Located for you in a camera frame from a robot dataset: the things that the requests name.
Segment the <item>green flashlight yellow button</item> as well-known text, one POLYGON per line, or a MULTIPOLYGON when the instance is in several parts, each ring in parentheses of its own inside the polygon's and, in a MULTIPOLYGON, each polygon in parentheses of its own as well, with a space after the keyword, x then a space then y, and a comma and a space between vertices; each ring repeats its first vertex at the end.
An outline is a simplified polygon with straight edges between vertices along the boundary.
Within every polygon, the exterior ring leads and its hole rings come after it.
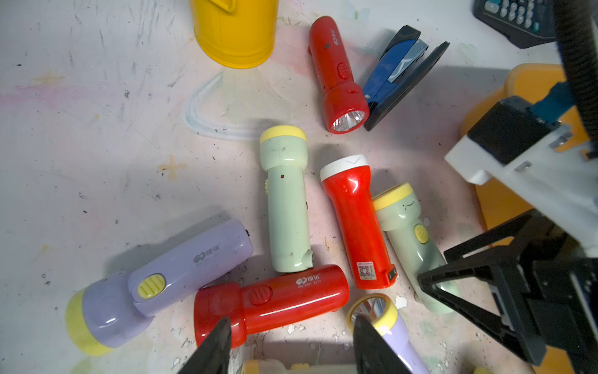
POLYGON ((415 299, 433 313, 452 313, 450 307, 423 292, 417 280, 418 275, 444 266, 446 261, 420 219, 420 202, 411 184, 405 182, 378 194, 373 204, 380 227, 414 288, 415 299))

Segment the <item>purple flashlight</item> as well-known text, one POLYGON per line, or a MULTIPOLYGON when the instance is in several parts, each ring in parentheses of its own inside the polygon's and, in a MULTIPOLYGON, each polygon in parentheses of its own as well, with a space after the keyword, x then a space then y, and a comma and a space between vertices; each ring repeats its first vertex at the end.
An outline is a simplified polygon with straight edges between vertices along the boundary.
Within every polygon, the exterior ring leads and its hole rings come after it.
POLYGON ((394 351, 410 373, 429 373, 420 355, 409 341, 405 322, 389 296, 370 294, 358 299, 346 315, 347 326, 354 331, 358 316, 364 316, 394 351))
POLYGON ((71 297, 69 338, 101 356, 143 333, 161 310, 230 272, 253 254, 241 221, 230 219, 174 247, 136 271, 99 280, 71 297))

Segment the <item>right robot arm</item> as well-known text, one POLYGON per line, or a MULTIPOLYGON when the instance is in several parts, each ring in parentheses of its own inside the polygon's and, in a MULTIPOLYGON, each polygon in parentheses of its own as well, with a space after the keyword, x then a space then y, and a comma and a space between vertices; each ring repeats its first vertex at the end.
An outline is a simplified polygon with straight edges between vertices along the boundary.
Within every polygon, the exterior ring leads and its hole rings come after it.
POLYGON ((521 360, 548 347, 577 373, 597 371, 597 54, 590 6, 556 1, 565 82, 535 104, 498 102, 446 160, 464 179, 497 179, 531 206, 445 252, 424 293, 521 360))

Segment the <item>small red flashlight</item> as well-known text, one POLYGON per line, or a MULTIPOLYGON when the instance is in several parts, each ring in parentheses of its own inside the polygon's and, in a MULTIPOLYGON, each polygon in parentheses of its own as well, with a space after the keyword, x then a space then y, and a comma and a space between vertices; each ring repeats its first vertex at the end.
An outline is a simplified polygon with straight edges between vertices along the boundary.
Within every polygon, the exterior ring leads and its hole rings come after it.
POLYGON ((319 17, 310 27, 308 54, 322 88, 323 117, 332 134, 355 131, 369 117, 361 87, 355 82, 343 39, 335 20, 319 17))

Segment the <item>yellow pen cup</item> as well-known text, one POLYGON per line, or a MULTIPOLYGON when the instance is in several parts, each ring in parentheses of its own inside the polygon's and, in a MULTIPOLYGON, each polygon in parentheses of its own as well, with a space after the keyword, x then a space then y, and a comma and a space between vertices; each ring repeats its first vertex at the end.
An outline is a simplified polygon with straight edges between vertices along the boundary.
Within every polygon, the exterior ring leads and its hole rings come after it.
POLYGON ((277 29, 277 0, 190 0, 200 48, 213 61, 233 69, 251 69, 272 54, 277 29))

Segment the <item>red flashlight white rim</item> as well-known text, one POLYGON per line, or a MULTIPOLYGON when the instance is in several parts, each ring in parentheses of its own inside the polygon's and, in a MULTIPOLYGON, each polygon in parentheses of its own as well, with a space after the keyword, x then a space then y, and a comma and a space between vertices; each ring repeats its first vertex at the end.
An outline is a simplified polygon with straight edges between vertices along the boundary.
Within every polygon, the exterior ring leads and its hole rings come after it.
POLYGON ((357 288, 378 290, 394 285, 397 270, 375 213, 366 157, 356 154, 334 161, 321 169, 320 179, 336 212, 357 288))

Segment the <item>red flashlight lying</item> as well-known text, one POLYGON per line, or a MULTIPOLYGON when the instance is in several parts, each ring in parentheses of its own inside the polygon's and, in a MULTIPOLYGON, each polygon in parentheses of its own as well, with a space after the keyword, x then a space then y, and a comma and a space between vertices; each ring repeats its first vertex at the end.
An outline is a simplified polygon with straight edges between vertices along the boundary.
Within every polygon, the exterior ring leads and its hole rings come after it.
POLYGON ((339 266, 326 265, 286 274, 242 287, 230 283, 196 293, 194 329, 201 345, 227 317, 232 348, 243 345, 249 335, 263 333, 306 319, 335 312, 350 298, 350 288, 339 266))

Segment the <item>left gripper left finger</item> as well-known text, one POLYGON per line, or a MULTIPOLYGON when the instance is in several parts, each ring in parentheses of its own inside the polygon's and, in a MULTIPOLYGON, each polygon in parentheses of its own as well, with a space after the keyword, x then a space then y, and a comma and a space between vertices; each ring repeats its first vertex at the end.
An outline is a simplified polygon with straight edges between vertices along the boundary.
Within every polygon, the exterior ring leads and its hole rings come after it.
POLYGON ((227 374, 231 343, 230 318, 224 317, 181 367, 178 374, 227 374))

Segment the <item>blue black stapler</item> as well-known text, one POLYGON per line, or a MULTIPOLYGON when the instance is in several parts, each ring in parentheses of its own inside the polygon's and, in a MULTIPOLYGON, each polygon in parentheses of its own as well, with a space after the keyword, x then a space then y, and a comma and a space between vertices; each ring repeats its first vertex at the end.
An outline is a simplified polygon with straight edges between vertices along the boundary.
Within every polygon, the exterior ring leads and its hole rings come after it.
POLYGON ((434 68, 449 48, 447 41, 429 55, 420 31, 403 26, 383 51, 377 66, 364 84, 369 107, 364 128, 371 131, 434 68))

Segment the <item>yellow plastic tray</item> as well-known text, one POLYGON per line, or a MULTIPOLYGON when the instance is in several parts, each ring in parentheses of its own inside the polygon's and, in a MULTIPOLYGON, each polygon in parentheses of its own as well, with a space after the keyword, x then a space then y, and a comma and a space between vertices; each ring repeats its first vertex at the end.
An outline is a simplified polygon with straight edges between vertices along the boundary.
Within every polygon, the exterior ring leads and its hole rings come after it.
MULTIPOLYGON (((560 65, 540 63, 518 65, 509 72, 502 87, 486 96, 467 113, 461 126, 461 134, 466 135, 499 101, 511 96, 519 96, 534 104, 543 99, 554 84, 563 81, 565 81, 565 73, 560 65)), ((589 140, 576 108, 570 109, 560 120, 570 127, 572 138, 558 148, 559 152, 567 151, 589 140)), ((496 179, 478 185, 476 193, 487 229, 494 228, 532 208, 524 199, 496 179)), ((543 363, 541 366, 535 366, 534 371, 572 373, 573 367, 565 351, 549 346, 543 363)))

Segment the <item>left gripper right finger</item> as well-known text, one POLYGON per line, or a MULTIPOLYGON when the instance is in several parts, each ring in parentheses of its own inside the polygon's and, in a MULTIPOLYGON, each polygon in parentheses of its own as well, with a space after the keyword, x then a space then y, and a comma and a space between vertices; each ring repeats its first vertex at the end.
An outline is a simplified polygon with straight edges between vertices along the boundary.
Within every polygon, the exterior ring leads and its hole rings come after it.
POLYGON ((365 316, 355 320, 353 339, 359 374, 411 373, 365 316))

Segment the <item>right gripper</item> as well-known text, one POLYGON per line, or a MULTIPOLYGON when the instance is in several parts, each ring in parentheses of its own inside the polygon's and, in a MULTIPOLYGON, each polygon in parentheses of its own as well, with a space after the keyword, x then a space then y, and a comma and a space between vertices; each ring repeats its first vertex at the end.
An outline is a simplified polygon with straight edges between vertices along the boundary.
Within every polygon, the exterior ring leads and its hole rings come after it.
POLYGON ((545 217, 523 213, 446 250, 418 283, 521 360, 559 348, 574 372, 595 373, 597 261, 543 251, 546 233, 545 217))

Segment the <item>green flashlight upright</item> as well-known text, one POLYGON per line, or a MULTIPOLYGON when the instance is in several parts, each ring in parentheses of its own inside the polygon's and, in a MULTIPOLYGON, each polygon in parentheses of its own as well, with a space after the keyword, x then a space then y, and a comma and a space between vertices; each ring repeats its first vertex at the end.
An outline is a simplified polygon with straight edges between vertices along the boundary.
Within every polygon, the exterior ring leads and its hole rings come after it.
POLYGON ((267 174, 269 244, 273 268, 296 273, 313 267, 304 173, 308 165, 305 132, 274 126, 260 137, 260 160, 267 174))

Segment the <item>black calculator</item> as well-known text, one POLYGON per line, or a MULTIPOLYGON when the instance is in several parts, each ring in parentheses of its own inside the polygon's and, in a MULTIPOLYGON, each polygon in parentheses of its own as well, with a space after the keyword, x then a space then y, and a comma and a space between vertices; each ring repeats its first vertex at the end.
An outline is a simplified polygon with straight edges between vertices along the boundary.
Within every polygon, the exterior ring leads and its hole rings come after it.
POLYGON ((473 15, 520 49, 556 41, 550 0, 476 0, 473 15))

